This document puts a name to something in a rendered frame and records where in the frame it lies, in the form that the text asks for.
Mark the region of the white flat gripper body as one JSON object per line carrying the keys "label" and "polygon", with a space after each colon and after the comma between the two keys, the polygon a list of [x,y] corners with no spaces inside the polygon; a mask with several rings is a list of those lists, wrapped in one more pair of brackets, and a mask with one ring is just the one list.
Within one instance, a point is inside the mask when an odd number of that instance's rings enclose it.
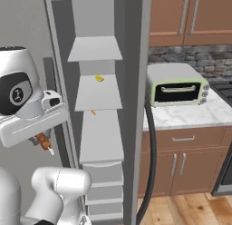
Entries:
{"label": "white flat gripper body", "polygon": [[0,122],[0,142],[10,148],[28,140],[41,132],[45,132],[68,120],[68,110],[64,104],[47,110],[41,117],[20,119],[16,116]]}

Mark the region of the brown kebab skewer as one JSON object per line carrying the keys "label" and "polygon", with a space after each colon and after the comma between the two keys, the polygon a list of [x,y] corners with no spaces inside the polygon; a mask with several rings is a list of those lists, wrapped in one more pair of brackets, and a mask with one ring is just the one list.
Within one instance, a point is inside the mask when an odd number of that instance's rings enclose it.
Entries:
{"label": "brown kebab skewer", "polygon": [[42,132],[36,135],[36,139],[45,151],[49,151],[52,155],[54,155],[54,151],[51,147],[51,142],[45,137]]}

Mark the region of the grey freezer compartment with shelves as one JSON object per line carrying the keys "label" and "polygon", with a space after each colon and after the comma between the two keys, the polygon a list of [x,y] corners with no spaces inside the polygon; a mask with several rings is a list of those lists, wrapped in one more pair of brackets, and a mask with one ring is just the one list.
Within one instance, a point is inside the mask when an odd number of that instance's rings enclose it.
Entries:
{"label": "grey freezer compartment with shelves", "polygon": [[[124,160],[117,72],[124,68],[125,0],[45,0],[76,167]],[[95,79],[95,74],[104,78]],[[122,219],[91,220],[121,225]]]}

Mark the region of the white freezer drawer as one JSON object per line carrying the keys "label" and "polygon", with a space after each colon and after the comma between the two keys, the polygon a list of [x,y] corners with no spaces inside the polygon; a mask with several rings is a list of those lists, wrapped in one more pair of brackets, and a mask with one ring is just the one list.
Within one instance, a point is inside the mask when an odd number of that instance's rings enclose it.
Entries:
{"label": "white freezer drawer", "polygon": [[123,170],[120,161],[84,164],[82,167],[90,173],[93,188],[123,184]]}
{"label": "white freezer drawer", "polygon": [[91,220],[117,220],[123,218],[123,204],[121,202],[95,204],[88,207]]}
{"label": "white freezer drawer", "polygon": [[107,186],[92,188],[85,197],[87,205],[103,204],[123,201],[122,186]]}

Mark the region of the grey fridge door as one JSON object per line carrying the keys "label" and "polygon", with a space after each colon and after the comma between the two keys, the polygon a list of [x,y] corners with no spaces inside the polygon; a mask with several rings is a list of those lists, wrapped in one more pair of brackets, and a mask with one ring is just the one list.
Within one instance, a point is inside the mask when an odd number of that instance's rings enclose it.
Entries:
{"label": "grey fridge door", "polygon": [[[21,45],[29,50],[44,89],[58,88],[54,76],[44,69],[44,58],[53,57],[44,0],[0,0],[0,46],[9,45]],[[29,186],[37,168],[62,165],[54,132],[51,133],[51,145],[54,153],[30,141],[12,148],[4,147],[0,142],[0,166],[16,176],[21,185]]]}

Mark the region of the grey freezer door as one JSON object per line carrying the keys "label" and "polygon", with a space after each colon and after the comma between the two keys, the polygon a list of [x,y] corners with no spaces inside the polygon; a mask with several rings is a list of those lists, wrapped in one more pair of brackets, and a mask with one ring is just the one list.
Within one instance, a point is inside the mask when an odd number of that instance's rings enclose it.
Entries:
{"label": "grey freezer door", "polygon": [[124,86],[124,225],[137,225],[152,0],[126,0]]}

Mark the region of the brown base cupboard door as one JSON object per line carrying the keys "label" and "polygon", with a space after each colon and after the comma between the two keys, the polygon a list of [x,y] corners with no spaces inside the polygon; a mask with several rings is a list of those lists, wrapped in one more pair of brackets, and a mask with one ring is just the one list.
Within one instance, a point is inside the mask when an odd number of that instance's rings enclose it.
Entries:
{"label": "brown base cupboard door", "polygon": [[[173,163],[173,154],[176,153],[179,157],[178,151],[158,152],[157,153],[157,166],[156,177],[153,187],[153,197],[168,196],[170,195],[173,176],[170,175]],[[145,196],[148,178],[150,172],[150,154],[143,153],[140,156],[140,183],[139,183],[139,197]]]}
{"label": "brown base cupboard door", "polygon": [[[172,183],[171,195],[209,192],[218,176],[218,171],[225,160],[227,151],[228,147],[221,146],[181,151]],[[183,152],[186,153],[187,158],[183,172],[179,175]]]}

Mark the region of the pale green toaster oven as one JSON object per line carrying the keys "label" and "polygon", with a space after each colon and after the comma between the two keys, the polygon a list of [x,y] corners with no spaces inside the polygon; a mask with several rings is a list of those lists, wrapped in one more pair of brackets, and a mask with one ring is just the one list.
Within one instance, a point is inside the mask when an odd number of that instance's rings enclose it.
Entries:
{"label": "pale green toaster oven", "polygon": [[153,107],[203,104],[209,88],[208,81],[189,64],[148,66],[147,89]]}

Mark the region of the brown drawer front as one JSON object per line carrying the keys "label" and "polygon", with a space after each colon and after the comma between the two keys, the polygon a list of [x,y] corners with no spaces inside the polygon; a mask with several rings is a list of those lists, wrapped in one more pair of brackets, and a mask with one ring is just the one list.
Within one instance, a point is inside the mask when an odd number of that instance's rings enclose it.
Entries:
{"label": "brown drawer front", "polygon": [[[224,133],[225,127],[203,127],[192,129],[174,129],[166,131],[155,131],[158,151],[181,150],[197,147],[214,147],[219,146]],[[194,141],[174,142],[172,137],[186,138],[195,135]]]}

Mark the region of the black hob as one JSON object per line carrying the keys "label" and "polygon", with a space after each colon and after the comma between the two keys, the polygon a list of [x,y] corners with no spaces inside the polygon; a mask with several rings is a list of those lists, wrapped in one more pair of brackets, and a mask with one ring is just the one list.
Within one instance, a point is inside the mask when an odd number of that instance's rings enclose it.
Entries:
{"label": "black hob", "polygon": [[232,81],[210,82],[210,88],[232,107]]}

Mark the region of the dark oven with steel front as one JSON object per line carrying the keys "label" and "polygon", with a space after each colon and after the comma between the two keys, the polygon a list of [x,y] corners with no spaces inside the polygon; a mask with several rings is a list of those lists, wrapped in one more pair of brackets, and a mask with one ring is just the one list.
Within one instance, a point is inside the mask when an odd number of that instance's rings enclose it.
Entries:
{"label": "dark oven with steel front", "polygon": [[212,196],[232,195],[232,142],[217,177]]}

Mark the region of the brown wall cupboard door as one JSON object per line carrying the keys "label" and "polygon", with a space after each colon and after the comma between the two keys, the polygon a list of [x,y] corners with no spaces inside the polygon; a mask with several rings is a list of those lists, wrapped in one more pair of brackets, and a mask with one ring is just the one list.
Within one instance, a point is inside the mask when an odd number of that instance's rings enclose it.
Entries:
{"label": "brown wall cupboard door", "polygon": [[189,35],[195,0],[189,0],[184,44],[232,44],[232,0],[199,0],[193,35]]}
{"label": "brown wall cupboard door", "polygon": [[152,0],[150,46],[182,45],[179,26],[183,0]]}

